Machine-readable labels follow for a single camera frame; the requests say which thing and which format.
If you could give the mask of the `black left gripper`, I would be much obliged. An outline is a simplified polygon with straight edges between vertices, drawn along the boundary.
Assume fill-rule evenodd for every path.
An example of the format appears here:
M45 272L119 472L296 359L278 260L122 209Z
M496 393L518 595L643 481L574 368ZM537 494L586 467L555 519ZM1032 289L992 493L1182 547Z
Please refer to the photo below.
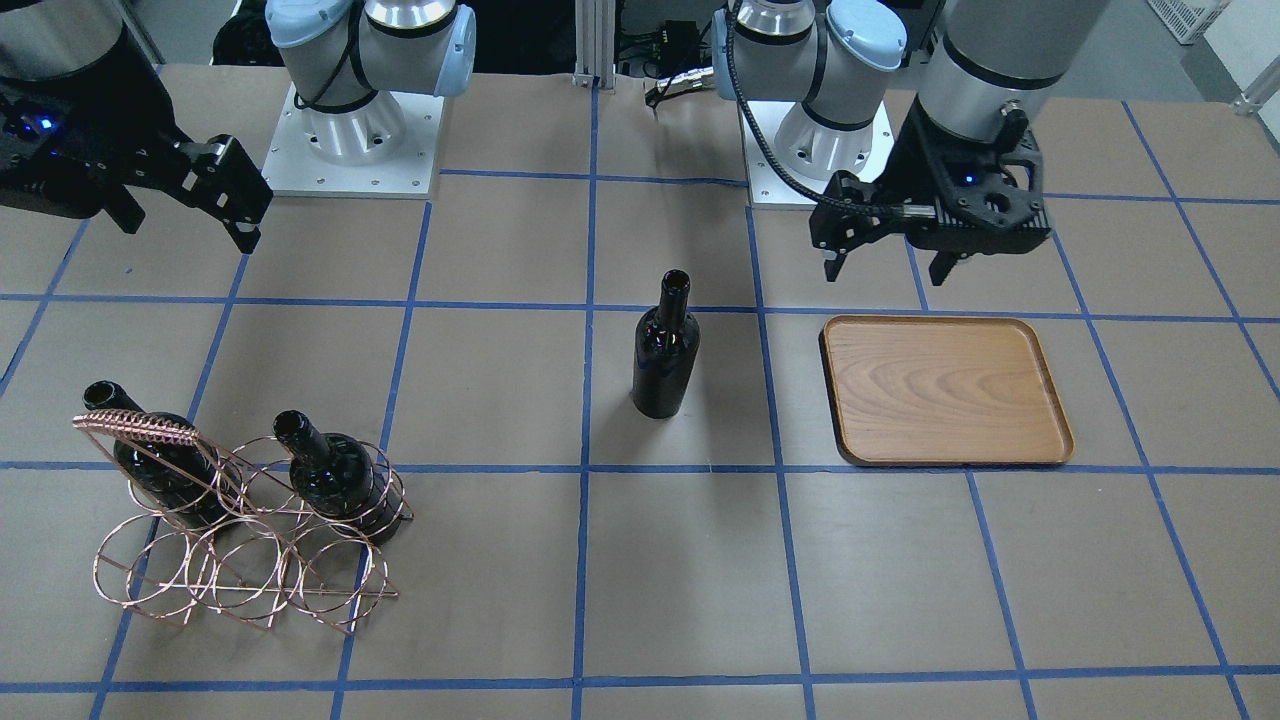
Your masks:
M1039 247L1052 232L1042 159L1018 100L998 110L991 143L947 132L914 101L879 177L867 183L837 170L809 218L826 281L838 279L852 250L887 234L934 251L934 287L963 259Z

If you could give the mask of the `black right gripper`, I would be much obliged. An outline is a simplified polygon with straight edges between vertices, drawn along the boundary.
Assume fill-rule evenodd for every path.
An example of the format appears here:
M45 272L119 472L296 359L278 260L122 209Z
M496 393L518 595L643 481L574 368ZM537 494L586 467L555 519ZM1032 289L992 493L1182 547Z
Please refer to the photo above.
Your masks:
M3 206L70 219L104 211L136 234L146 214L129 190L150 188L216 219L251 255L273 200L260 169L232 135L189 138L164 88L150 95L157 108L3 79Z

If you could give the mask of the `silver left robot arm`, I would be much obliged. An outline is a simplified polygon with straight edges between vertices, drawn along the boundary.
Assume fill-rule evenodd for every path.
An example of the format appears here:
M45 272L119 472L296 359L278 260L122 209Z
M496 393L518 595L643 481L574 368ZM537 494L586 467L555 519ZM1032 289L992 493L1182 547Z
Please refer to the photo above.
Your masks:
M957 1L883 170L861 179L873 122L908 51L879 1L730 1L710 23L718 95L765 164L815 206L812 245L836 281L887 234L933 252L932 284L975 255L1051 234L1030 127L1106 10L1103 1Z

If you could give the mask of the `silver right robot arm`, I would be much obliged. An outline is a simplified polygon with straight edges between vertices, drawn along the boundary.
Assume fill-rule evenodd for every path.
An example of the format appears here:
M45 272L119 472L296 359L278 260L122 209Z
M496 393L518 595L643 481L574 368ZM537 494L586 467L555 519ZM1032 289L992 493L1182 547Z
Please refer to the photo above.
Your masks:
M316 155L339 165L404 143L396 94L457 97L477 49L457 1L270 1L271 44ZM70 219L108 214L128 234L165 193L218 220L250 255L274 192L243 143L198 142L110 1L3 4L3 205Z

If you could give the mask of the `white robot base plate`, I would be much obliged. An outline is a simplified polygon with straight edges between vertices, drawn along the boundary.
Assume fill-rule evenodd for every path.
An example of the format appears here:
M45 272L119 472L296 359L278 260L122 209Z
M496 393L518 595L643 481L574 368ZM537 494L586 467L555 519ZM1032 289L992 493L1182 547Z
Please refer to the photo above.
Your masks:
M288 88L262 176L278 196L430 199L448 101L380 92L346 114L303 110Z

